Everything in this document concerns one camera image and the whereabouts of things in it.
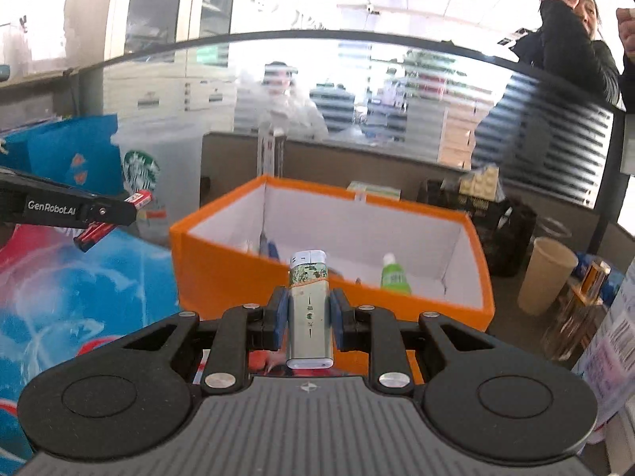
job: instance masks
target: brown paper cup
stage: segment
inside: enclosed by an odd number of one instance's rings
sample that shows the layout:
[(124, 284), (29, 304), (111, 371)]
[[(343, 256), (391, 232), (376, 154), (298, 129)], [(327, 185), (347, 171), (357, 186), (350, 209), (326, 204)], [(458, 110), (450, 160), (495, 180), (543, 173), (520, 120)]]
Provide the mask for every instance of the brown paper cup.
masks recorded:
[(518, 306), (529, 315), (547, 311), (577, 264), (576, 255), (562, 243), (547, 237), (536, 238), (518, 294)]

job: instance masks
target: orange box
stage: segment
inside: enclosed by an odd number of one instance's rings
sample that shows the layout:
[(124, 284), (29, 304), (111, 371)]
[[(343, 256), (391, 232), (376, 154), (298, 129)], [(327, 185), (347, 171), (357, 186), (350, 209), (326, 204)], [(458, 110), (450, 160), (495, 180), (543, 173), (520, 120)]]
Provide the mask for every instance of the orange box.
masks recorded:
[[(283, 260), (296, 251), (325, 251), (328, 267), (344, 276), (331, 274), (329, 284), (342, 288), (352, 306), (388, 308), (406, 321), (438, 311), (480, 330), (494, 315), (485, 256), (466, 214), (267, 176), (171, 227), (181, 306), (214, 319), (234, 306), (264, 305), (275, 286), (287, 286), (286, 263), (241, 250), (247, 241), (258, 246), (263, 227)], [(386, 252), (404, 268), (413, 295), (379, 288)], [(360, 373), (367, 365), (364, 353), (336, 353), (339, 369)]]

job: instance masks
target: gray ridged plate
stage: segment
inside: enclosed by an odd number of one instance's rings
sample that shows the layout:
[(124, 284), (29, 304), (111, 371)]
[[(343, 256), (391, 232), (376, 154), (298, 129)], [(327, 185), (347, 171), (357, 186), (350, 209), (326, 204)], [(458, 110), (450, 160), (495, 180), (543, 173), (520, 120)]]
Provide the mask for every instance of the gray ridged plate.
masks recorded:
[(590, 476), (577, 458), (530, 468), (476, 461), (439, 440), (408, 399), (360, 377), (257, 377), (209, 397), (189, 425), (131, 459), (75, 463), (37, 455), (20, 476)]

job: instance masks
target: white lighter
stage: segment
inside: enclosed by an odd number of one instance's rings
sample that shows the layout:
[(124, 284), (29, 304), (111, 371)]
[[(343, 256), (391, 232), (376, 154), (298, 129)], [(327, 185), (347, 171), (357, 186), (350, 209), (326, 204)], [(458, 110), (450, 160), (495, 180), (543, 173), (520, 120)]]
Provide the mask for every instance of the white lighter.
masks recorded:
[(291, 369), (327, 369), (333, 365), (328, 270), (323, 251), (300, 251), (289, 272), (289, 341)]

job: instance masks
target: starbucks cup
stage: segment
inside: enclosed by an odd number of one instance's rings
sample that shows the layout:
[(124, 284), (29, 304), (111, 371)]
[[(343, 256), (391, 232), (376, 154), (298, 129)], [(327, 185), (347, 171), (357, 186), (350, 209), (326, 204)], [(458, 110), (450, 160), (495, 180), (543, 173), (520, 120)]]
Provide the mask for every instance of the starbucks cup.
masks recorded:
[(122, 120), (110, 138), (119, 147), (126, 191), (152, 192), (137, 215), (143, 239), (166, 240), (170, 225), (199, 208), (203, 134), (200, 123), (166, 117)]
[(577, 264), (576, 255), (562, 243), (547, 237), (536, 238), (518, 294), (518, 306), (529, 315), (547, 311)]

